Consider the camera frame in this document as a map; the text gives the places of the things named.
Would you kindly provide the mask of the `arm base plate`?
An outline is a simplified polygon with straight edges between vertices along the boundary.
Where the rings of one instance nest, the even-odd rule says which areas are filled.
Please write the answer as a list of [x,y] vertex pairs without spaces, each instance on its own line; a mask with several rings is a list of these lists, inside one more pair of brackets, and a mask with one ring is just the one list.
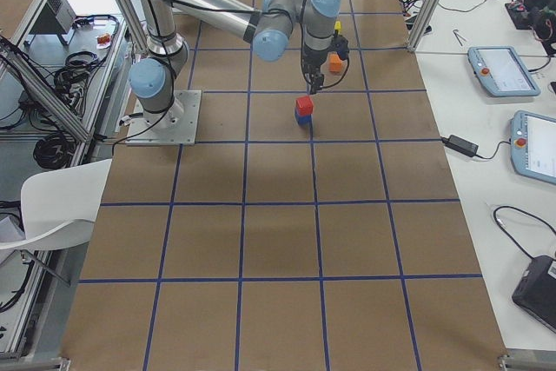
[[147,113],[133,118],[129,124],[125,143],[130,146],[194,145],[201,108],[199,89],[176,90],[175,101],[163,119],[161,115]]

